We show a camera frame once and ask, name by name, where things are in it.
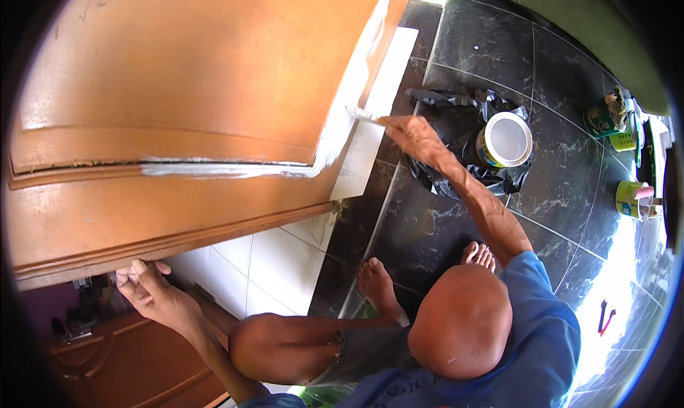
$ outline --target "white paper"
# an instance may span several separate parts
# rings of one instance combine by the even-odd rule
[[[417,35],[418,30],[409,27],[395,31],[366,102],[365,110],[373,116],[390,114]],[[383,133],[379,124],[358,122],[330,200],[363,195]]]

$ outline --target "white primer stroke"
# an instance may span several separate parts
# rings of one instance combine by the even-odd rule
[[[289,166],[287,162],[283,164],[205,163],[200,157],[187,160],[172,158],[164,159],[167,161],[165,163],[141,164],[142,174],[150,176],[193,175],[209,178],[249,178],[266,175],[306,178],[317,176],[337,160],[354,126],[354,116],[347,110],[356,108],[368,81],[369,71],[366,60],[375,53],[382,37],[389,1],[378,0],[371,17],[363,28],[337,88],[335,98],[332,100],[316,145],[312,166]]]

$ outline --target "white paint inside can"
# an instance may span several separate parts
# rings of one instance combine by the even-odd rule
[[[517,114],[495,114],[487,122],[484,139],[493,158],[507,167],[523,164],[532,153],[532,133]]]

